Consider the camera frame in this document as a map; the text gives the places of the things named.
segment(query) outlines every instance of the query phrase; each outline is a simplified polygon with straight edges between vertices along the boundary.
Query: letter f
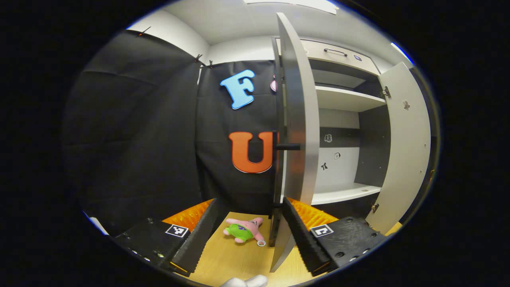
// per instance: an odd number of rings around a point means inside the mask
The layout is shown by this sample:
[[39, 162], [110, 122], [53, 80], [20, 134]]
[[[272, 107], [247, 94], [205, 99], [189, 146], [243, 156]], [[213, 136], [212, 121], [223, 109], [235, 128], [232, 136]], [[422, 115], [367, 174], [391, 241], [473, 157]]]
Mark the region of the letter f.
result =
[[253, 83], [251, 82], [250, 79], [243, 79], [242, 83], [239, 83], [239, 80], [242, 78], [253, 78], [254, 76], [255, 73], [253, 71], [244, 70], [220, 82], [220, 85], [226, 87], [228, 93], [230, 94], [230, 97], [232, 98], [233, 109], [237, 110], [253, 102], [253, 96], [247, 95], [246, 92], [244, 91], [248, 90], [249, 92], [253, 92], [254, 90]]

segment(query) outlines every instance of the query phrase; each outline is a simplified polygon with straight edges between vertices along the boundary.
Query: ceiling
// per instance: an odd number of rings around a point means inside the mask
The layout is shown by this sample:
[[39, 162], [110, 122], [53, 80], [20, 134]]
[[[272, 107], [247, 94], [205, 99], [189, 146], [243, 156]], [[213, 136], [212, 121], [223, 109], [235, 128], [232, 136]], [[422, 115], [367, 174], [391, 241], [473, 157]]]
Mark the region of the ceiling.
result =
[[404, 59], [390, 46], [391, 41], [385, 36], [346, 8], [339, 8], [333, 15], [309, 7], [280, 3], [180, 0], [162, 9], [185, 22], [211, 45], [245, 37], [278, 35], [276, 12], [283, 12], [301, 37], [355, 46], [390, 62]]

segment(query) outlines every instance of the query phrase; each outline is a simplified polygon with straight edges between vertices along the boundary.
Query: letter u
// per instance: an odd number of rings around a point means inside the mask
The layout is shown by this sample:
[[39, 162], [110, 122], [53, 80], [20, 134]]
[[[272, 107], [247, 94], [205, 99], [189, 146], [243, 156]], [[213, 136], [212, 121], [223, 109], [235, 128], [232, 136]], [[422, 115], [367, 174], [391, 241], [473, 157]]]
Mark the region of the letter u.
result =
[[258, 163], [248, 159], [248, 142], [253, 135], [248, 132], [233, 132], [228, 138], [232, 141], [232, 164], [244, 173], [263, 173], [273, 164], [273, 133], [262, 132], [259, 138], [263, 143], [262, 160]]

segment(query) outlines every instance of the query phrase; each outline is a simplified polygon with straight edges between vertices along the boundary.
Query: black backdrop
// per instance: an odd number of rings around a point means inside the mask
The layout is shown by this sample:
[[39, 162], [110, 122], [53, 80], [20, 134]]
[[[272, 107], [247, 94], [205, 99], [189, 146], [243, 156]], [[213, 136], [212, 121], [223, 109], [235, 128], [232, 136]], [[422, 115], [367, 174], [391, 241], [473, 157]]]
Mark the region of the black backdrop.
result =
[[200, 63], [122, 31], [78, 75], [64, 154], [84, 211], [110, 235], [202, 202], [194, 153]]
[[[220, 82], [246, 69], [255, 73], [250, 80], [254, 90], [253, 102], [232, 109], [232, 99]], [[276, 129], [275, 92], [273, 81], [274, 61], [238, 61], [203, 67], [200, 73], [197, 98], [196, 152], [198, 172], [206, 199], [224, 199], [230, 211], [271, 213], [273, 174], [271, 168], [260, 174], [248, 174], [232, 164], [232, 132], [249, 132], [248, 159], [262, 160], [262, 140], [259, 133]]]

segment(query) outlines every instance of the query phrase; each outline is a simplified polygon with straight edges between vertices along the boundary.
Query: drawer handle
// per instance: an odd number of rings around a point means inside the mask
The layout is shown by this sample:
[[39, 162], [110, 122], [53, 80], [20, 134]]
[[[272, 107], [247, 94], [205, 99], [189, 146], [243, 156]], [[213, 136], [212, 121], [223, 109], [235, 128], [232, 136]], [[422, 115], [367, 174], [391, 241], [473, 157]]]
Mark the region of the drawer handle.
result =
[[342, 53], [342, 54], [344, 54], [345, 57], [347, 57], [347, 54], [342, 52], [342, 51], [337, 51], [337, 50], [333, 50], [333, 49], [324, 48], [324, 52], [327, 52], [327, 51], [335, 51], [335, 52], [338, 52], [338, 53]]

